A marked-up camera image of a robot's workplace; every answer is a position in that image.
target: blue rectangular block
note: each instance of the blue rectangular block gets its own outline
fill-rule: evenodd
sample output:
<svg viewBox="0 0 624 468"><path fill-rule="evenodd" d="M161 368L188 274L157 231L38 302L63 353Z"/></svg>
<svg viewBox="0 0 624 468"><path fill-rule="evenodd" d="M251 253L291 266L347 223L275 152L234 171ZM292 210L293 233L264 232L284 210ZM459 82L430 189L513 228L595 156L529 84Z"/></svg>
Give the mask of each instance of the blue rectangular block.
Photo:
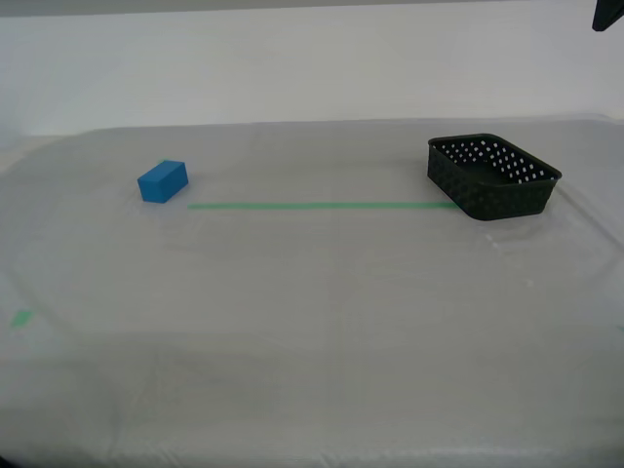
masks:
<svg viewBox="0 0 624 468"><path fill-rule="evenodd" d="M140 196L154 203L165 203L187 183L186 166L178 161L163 161L138 178Z"/></svg>

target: basket rim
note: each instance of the basket rim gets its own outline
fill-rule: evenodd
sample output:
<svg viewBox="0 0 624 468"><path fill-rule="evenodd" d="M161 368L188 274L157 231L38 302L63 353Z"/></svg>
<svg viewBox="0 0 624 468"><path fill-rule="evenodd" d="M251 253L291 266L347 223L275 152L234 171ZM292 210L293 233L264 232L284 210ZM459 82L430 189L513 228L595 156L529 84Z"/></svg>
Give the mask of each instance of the basket rim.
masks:
<svg viewBox="0 0 624 468"><path fill-rule="evenodd" d="M435 150L440 156L444 157L445 159L448 159L448 157L442 153L442 151L440 151L438 148L434 147L435 143L438 142L446 142L446 141L453 141L453 140L459 140L459 139L465 139L465 138L476 138L476 137L488 137L488 138L494 138L495 140L505 143L506 145L508 145L509 147L511 147L514 151L517 151L519 154L521 154L523 157L526 157L529 160L532 160L535 163L538 163L542 166L544 166L545 169L551 171L553 174L555 174L555 178L554 179L548 179L548 180L530 180L529 182L525 182L523 184L524 187L531 187L531 186L538 186L538 185L554 185L556 184L561 178L562 178L562 173L561 171L559 171L558 169L553 168L550 164L545 163L544 161L542 161L541 159L533 156L532 154L526 152L525 150L523 150L522 148L516 146L514 143L506 140L505 138L502 138L498 135L494 135L494 134L467 134L467 135L457 135L457 136L438 136L435 138L431 138L428 141L429 144L429 148ZM470 173L462 170L459 166L453 164L459 171L461 171L463 174L469 176L470 178L473 179L474 183L477 183L479 185L482 186L486 186L486 187L497 187L497 188L503 188L503 187L508 187L508 188L517 188L519 187L519 184L515 184L515 183L486 183L483 182L482 180L479 180L478 177L474 177L473 175L471 175Z"/></svg>

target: white wall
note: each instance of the white wall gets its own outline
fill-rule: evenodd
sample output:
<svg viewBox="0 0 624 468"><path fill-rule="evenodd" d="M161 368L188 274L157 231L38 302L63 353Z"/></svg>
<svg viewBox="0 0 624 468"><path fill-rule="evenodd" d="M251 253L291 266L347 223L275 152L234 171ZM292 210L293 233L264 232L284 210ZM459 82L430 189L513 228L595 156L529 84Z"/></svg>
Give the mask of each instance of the white wall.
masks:
<svg viewBox="0 0 624 468"><path fill-rule="evenodd" d="M624 117L624 23L594 0L0 19L0 122L123 126Z"/></svg>

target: green tape line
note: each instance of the green tape line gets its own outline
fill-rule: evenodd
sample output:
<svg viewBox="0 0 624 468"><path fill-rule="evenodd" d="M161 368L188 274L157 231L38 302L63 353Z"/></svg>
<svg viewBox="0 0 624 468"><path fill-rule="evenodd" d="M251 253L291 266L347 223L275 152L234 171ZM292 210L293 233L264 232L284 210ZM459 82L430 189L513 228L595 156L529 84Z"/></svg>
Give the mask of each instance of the green tape line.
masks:
<svg viewBox="0 0 624 468"><path fill-rule="evenodd" d="M189 210L431 210L459 208L453 202L191 203Z"/></svg>
<svg viewBox="0 0 624 468"><path fill-rule="evenodd" d="M28 322L30 322L30 319L32 319L34 315L35 314L32 312L32 310L19 310L11 321L11 328L18 329L25 326Z"/></svg>

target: black plastic basket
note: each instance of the black plastic basket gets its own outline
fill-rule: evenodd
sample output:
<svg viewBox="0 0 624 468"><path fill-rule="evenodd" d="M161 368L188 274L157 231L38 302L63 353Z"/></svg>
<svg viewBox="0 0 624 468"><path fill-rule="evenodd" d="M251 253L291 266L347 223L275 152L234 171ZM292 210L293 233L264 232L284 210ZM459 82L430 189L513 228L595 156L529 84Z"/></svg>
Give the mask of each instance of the black plastic basket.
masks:
<svg viewBox="0 0 624 468"><path fill-rule="evenodd" d="M483 221L542 213L562 177L489 134L430 139L427 175L467 215Z"/></svg>

